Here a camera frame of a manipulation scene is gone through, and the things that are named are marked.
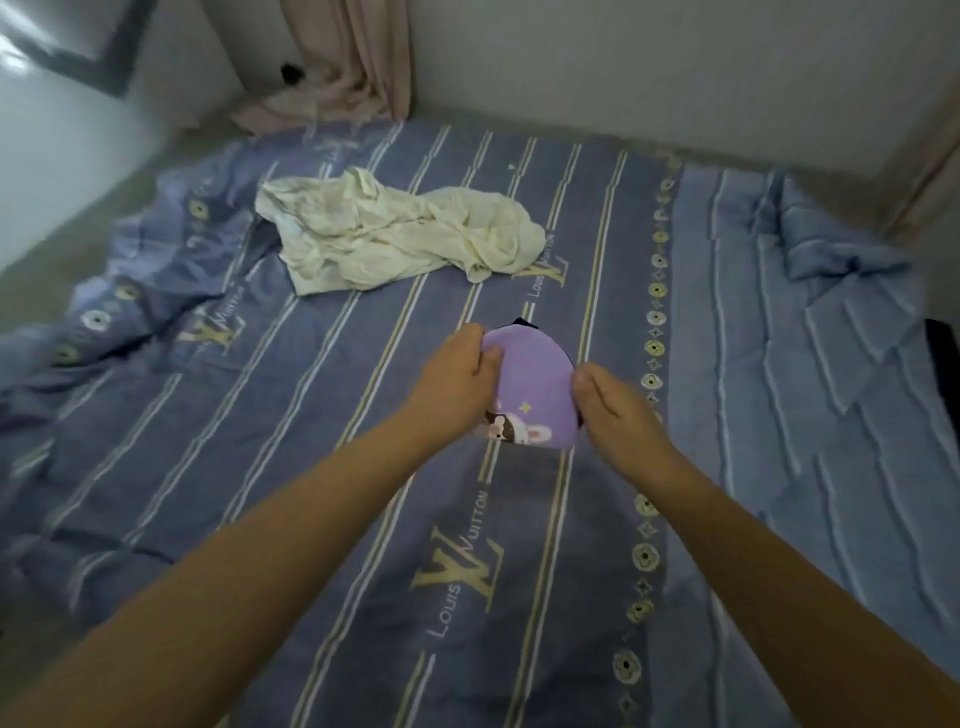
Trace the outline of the person's right hand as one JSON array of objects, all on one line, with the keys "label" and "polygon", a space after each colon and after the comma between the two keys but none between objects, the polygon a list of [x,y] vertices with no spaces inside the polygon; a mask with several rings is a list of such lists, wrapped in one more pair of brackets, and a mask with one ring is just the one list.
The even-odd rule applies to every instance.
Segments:
[{"label": "person's right hand", "polygon": [[606,396],[611,409],[610,449],[598,450],[589,438],[606,464],[640,492],[651,492],[666,482],[675,470],[679,453],[646,398],[633,385],[593,362],[579,366],[573,379],[611,379],[611,394]]}]

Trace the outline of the person's left hand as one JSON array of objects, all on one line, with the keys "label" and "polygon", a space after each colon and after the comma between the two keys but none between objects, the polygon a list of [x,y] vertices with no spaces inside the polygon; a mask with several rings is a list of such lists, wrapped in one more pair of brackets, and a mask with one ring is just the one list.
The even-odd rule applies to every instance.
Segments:
[{"label": "person's left hand", "polygon": [[447,337],[424,364],[401,418],[426,442],[444,447],[485,422],[496,397],[481,397],[474,374],[484,346],[485,328],[466,323]]}]

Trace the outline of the purple cartoon print garment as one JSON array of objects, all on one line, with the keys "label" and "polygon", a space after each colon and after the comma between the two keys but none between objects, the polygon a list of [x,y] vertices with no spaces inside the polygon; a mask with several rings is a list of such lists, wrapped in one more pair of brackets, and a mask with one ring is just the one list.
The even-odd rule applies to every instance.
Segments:
[{"label": "purple cartoon print garment", "polygon": [[485,333],[482,350],[503,360],[493,405],[473,430],[477,438],[553,451],[574,448],[582,418],[572,395],[574,364],[534,324],[518,318]]}]

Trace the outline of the person's left forearm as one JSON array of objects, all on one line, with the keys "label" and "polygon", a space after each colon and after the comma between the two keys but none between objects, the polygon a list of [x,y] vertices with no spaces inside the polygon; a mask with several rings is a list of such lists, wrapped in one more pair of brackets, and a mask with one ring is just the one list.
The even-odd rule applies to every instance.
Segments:
[{"label": "person's left forearm", "polygon": [[215,728],[402,485],[458,437],[404,407],[169,568],[0,728]]}]

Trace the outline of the person's right forearm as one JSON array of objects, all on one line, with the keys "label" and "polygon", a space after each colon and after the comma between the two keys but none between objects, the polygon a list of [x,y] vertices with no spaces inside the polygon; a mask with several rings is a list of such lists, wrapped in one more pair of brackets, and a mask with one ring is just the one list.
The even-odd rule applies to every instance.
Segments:
[{"label": "person's right forearm", "polygon": [[803,728],[960,728],[960,685],[670,447],[625,469]]}]

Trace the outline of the blue striped bed sheet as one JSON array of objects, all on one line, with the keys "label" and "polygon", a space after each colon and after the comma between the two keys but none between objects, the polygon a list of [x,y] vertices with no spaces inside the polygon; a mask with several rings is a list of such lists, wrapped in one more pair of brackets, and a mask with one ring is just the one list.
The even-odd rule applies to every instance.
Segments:
[{"label": "blue striped bed sheet", "polygon": [[[299,297],[265,183],[352,167],[519,203],[545,250]],[[960,451],[909,258],[791,177],[412,122],[238,141],[160,176],[60,323],[0,337],[0,601],[106,619],[373,426],[464,323],[523,318],[960,681]],[[589,440],[469,436],[390,501],[231,728],[794,720],[689,552]]]}]

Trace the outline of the cream white crumpled cloth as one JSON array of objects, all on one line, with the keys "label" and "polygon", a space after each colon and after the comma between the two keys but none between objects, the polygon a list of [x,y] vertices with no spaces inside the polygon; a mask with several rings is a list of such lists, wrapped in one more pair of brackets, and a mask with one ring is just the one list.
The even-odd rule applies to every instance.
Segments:
[{"label": "cream white crumpled cloth", "polygon": [[299,297],[366,292],[448,266],[481,284],[525,270],[546,249],[544,228],[515,200],[456,186],[416,195],[359,167],[271,180],[254,208],[276,227]]}]

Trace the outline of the pink curtain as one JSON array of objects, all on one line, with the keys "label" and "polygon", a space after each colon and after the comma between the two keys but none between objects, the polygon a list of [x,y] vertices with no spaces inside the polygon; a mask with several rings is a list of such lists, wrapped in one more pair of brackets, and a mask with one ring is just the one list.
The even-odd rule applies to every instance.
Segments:
[{"label": "pink curtain", "polygon": [[278,0],[302,64],[281,90],[238,106],[230,120],[254,136],[314,123],[403,122],[413,102],[407,0]]}]

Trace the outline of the black object at bed edge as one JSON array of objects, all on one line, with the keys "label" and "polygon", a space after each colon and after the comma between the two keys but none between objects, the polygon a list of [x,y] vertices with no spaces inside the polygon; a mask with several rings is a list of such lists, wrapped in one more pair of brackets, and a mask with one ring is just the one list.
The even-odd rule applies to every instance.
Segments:
[{"label": "black object at bed edge", "polygon": [[923,323],[939,395],[960,451],[960,345],[945,321],[926,318]]}]

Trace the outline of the dark framed window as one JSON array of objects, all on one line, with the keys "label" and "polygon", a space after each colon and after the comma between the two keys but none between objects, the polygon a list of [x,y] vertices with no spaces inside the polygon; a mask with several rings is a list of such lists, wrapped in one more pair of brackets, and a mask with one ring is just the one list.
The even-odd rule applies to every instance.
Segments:
[{"label": "dark framed window", "polygon": [[161,0],[0,0],[0,70],[127,95]]}]

